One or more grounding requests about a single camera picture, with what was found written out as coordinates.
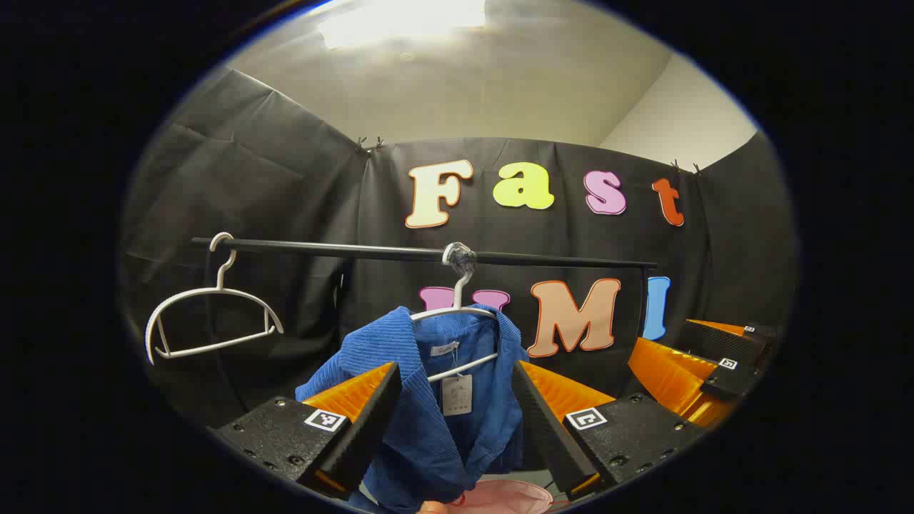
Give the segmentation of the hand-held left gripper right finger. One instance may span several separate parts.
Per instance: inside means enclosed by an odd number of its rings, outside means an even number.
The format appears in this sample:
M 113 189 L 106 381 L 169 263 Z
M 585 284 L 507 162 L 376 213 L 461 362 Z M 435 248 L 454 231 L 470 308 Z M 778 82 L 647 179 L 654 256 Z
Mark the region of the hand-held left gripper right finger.
M 642 394 L 616 399 L 525 361 L 512 389 L 526 440 L 569 500 L 646 474 L 705 435 Z

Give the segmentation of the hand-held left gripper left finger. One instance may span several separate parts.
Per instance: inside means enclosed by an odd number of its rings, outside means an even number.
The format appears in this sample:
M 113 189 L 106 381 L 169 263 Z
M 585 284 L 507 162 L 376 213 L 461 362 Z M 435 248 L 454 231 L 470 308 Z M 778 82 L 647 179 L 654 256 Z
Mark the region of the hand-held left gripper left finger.
M 305 401 L 265 401 L 213 435 L 268 474 L 348 500 L 378 452 L 399 396 L 401 372 L 388 362 Z

